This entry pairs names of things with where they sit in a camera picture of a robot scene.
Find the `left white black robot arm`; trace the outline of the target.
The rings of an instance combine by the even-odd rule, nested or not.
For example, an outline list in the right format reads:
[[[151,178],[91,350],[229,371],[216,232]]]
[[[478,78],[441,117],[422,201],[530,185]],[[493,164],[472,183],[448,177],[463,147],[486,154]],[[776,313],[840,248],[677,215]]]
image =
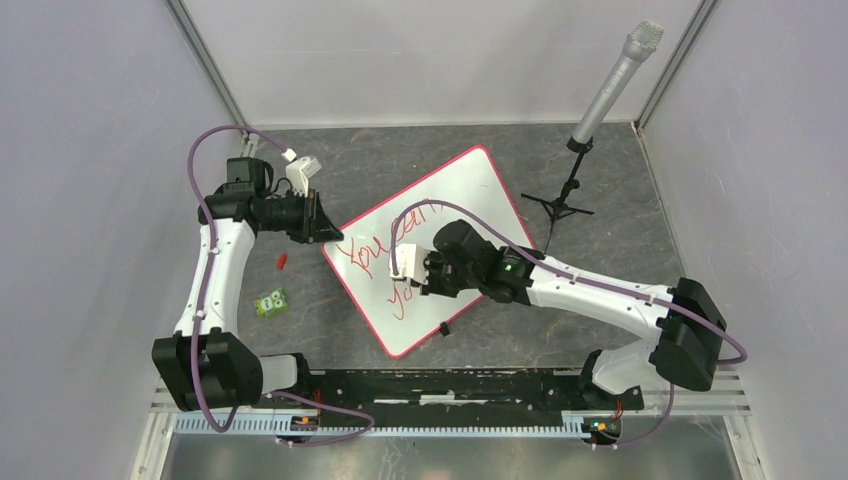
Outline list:
[[[200,251],[186,308],[174,332],[155,340],[154,365],[181,411],[255,404],[263,387],[260,359],[237,336],[244,269],[261,232],[283,232],[300,244],[335,242],[343,233],[325,214],[310,178],[309,156],[285,168],[284,193],[266,161],[231,158],[227,180],[198,209]]]

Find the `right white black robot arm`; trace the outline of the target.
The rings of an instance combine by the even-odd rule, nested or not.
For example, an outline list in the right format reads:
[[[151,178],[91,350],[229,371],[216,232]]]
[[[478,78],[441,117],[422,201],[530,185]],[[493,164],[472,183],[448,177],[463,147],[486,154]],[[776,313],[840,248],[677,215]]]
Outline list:
[[[602,408],[631,387],[665,381],[711,389],[727,324],[705,288],[638,285],[567,265],[540,251],[497,247],[464,220],[442,227],[432,248],[400,244],[390,275],[422,295],[456,298],[474,290],[498,303],[570,311],[626,330],[637,341],[589,356],[577,382],[580,400]]]

